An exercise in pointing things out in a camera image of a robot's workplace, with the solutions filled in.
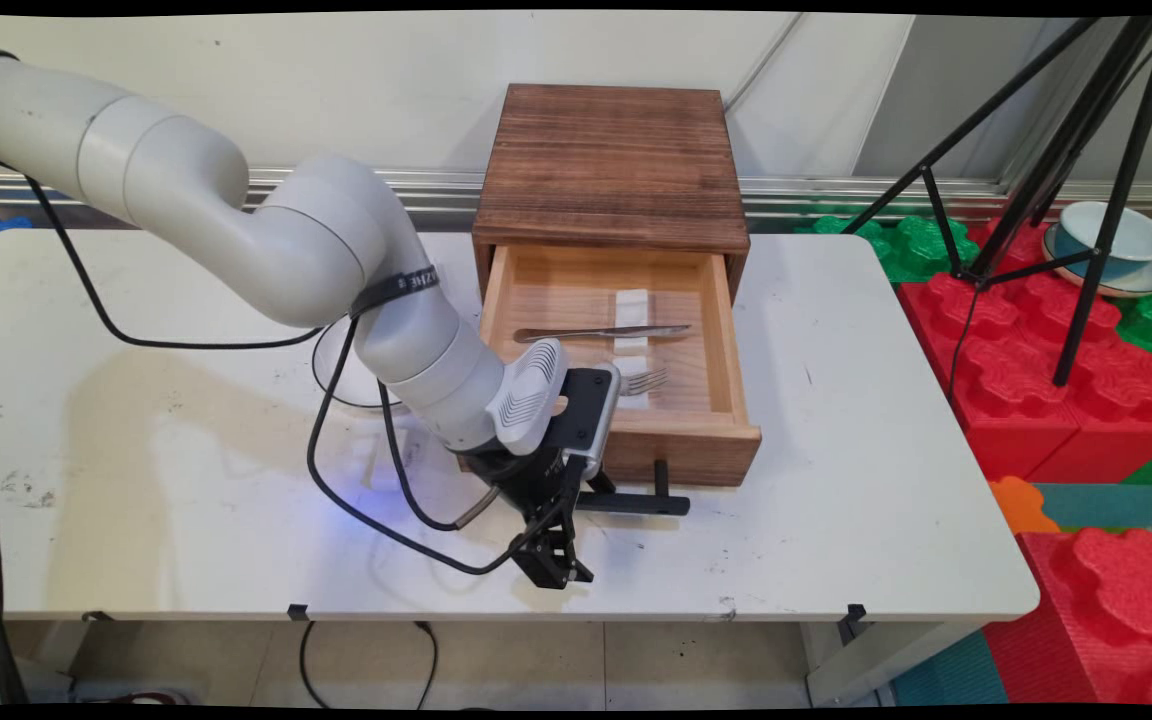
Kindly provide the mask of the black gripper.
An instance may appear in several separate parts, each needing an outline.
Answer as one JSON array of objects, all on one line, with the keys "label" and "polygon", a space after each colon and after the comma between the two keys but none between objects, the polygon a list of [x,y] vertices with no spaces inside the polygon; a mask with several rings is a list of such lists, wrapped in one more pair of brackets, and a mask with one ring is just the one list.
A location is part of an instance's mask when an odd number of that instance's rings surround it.
[{"label": "black gripper", "polygon": [[545,445],[529,455],[513,455],[502,447],[484,446],[476,454],[463,454],[467,469],[490,487],[499,488],[513,509],[524,515],[526,523],[554,516],[539,532],[515,538],[518,547],[511,560],[535,588],[567,588],[567,583],[590,583],[594,578],[576,553],[576,530],[573,509],[579,492],[582,475],[588,470],[588,456],[579,452]]}]

